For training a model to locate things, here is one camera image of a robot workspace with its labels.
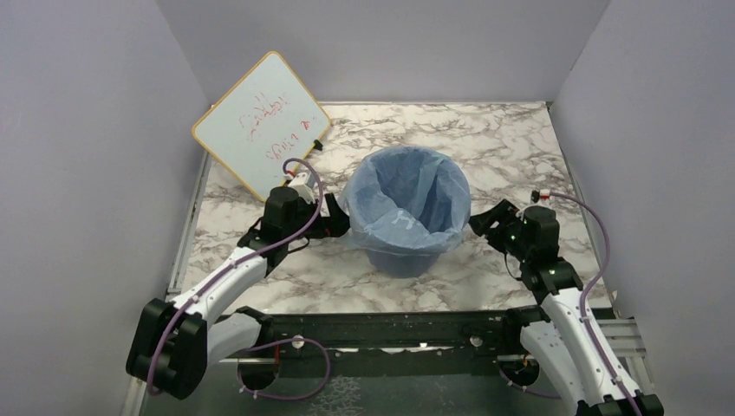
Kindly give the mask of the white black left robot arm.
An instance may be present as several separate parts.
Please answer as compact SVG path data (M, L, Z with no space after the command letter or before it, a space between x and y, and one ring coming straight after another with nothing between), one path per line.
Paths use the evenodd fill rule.
M144 381L150 393L190 396L208 367L237 353L243 390L260 394L277 377L281 342L273 318L251 307L226 314L247 289L261 282L298 239L341 237L348 214L332 193L318 195L308 185L271 190L263 215L237 241L233 252L208 277L170 301L154 298L142 309L126 372Z

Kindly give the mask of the blue plastic trash bin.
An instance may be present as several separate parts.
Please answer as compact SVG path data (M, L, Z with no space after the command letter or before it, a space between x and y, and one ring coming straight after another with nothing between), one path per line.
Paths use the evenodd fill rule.
M380 272L396 278L418 277L429 271L440 254L398 255L366 250L368 261Z

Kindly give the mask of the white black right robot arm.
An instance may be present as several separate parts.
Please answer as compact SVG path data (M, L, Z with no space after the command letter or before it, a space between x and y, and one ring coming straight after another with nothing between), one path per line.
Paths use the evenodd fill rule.
M535 204L523 210L504 199L469 220L472 231L520 266L520 281L536 305L509 309L500 341L525 351L549 377L574 415L662 415L605 338L574 266L559 253L556 213Z

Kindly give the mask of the light blue trash bag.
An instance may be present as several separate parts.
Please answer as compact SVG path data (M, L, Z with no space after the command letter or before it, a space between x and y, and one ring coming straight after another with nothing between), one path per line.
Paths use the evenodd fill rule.
M341 207L354 247L428 256L457 248L472 208L467 178L448 156L397 146L366 156L345 184Z

